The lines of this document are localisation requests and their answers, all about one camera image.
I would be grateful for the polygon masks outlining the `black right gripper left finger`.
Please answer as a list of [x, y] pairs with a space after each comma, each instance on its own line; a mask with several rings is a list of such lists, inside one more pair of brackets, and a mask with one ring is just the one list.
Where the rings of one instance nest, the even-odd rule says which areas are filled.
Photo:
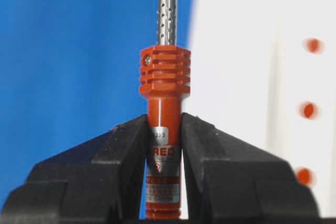
[[119, 223], [139, 216], [148, 125], [140, 116], [34, 166], [1, 223]]

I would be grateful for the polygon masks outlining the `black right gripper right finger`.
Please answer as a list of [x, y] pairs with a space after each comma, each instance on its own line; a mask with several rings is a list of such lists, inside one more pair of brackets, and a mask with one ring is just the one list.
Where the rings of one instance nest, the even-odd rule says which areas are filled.
[[287, 161], [183, 114], [188, 216], [203, 223], [320, 223]]

